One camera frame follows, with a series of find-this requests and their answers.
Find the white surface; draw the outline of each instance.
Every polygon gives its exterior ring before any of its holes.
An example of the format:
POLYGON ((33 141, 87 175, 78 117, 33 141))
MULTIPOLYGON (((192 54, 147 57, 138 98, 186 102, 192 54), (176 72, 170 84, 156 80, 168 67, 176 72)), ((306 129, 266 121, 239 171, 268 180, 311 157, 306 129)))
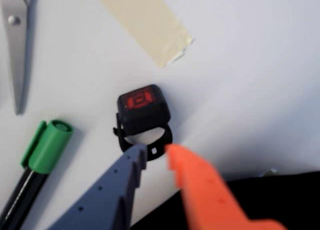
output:
MULTIPOLYGON (((46 229, 121 155, 112 134, 117 97, 150 83, 168 101, 175 142, 228 179, 271 167, 319 170, 320 0, 165 1, 195 42, 159 70, 98 0, 36 0, 28 98, 18 117, 0 34, 1 208, 38 123, 59 117, 76 128, 22 230, 46 229)), ((165 158, 150 162, 132 220, 173 194, 173 181, 165 158)))

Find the red led display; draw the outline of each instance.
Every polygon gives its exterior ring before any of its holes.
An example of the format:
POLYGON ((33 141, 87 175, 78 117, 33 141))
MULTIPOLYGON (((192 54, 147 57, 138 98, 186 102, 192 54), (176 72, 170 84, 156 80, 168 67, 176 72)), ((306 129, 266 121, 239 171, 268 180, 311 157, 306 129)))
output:
POLYGON ((124 105, 128 110, 139 109, 155 101, 151 87, 145 87, 125 95, 124 105))

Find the blue plastic piece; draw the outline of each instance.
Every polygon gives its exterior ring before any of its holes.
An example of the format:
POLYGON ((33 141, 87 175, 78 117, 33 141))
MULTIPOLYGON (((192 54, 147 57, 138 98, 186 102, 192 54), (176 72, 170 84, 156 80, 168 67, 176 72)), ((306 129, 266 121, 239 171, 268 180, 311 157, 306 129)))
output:
POLYGON ((128 230, 147 146, 129 148, 48 230, 128 230))

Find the scissor blade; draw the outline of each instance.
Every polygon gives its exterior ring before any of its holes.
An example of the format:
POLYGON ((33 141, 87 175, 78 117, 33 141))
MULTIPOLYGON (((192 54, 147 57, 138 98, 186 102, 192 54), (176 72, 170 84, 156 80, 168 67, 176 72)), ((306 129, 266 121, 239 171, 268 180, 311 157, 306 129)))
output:
POLYGON ((28 6, 25 0, 1 0, 1 6, 10 58, 10 87, 18 114, 24 89, 28 6))

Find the masking tape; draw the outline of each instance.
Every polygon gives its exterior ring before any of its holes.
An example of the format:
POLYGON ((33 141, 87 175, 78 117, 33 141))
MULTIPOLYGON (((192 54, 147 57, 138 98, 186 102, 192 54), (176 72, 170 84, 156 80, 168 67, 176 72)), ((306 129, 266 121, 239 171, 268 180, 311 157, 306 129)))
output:
POLYGON ((192 42, 163 0, 101 0, 158 66, 179 56, 192 42))

